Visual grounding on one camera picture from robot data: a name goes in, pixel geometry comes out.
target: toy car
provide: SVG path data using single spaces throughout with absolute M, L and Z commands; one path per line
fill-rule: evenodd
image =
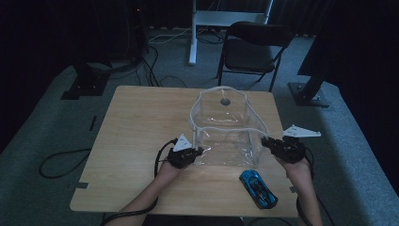
M 271 209 L 276 206 L 279 199 L 269 190 L 256 170 L 245 170 L 240 181 L 258 208 Z

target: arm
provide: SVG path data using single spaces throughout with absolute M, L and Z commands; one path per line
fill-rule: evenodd
M 161 191 L 179 176 L 181 169 L 176 169 L 168 162 L 164 162 L 153 181 L 135 197 L 130 203 L 123 207 L 120 212 L 138 211 L 148 208 L 156 200 Z M 117 218 L 106 224 L 106 226 L 138 226 L 142 225 L 147 214 Z
M 299 203 L 306 218 L 313 226 L 323 225 L 319 203 L 311 181 L 309 162 L 305 158 L 295 164 L 286 163 L 280 159 L 278 161 L 285 168 L 287 177 L 296 189 Z M 302 218 L 298 218 L 298 220 L 298 225 L 306 225 Z

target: tripod base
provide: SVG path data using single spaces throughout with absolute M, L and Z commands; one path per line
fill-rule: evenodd
M 94 73 L 96 79 L 89 86 L 82 87 L 79 76 L 70 90 L 64 91 L 61 100 L 78 100 L 80 96 L 102 96 L 110 73 Z
M 313 98 L 305 99 L 301 93 L 306 83 L 288 83 L 288 86 L 294 96 L 296 105 L 329 107 L 329 102 L 326 100 L 322 90 L 319 89 Z

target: desk leg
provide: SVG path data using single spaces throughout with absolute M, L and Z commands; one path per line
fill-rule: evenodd
M 266 3 L 266 10 L 264 12 L 264 24 L 267 24 L 269 22 L 269 16 L 270 16 L 270 10 L 272 9 L 273 6 L 273 0 L 265 0 Z
M 191 25 L 191 48 L 190 48 L 190 59 L 188 63 L 190 65 L 196 64 L 197 59 L 197 0 L 193 0 L 193 15 L 192 15 L 192 25 Z

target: clear plastic container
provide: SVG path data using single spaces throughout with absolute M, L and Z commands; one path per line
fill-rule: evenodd
M 258 167 L 265 150 L 261 138 L 268 131 L 243 92 L 230 87 L 201 91 L 189 123 L 193 147 L 204 150 L 194 164 Z

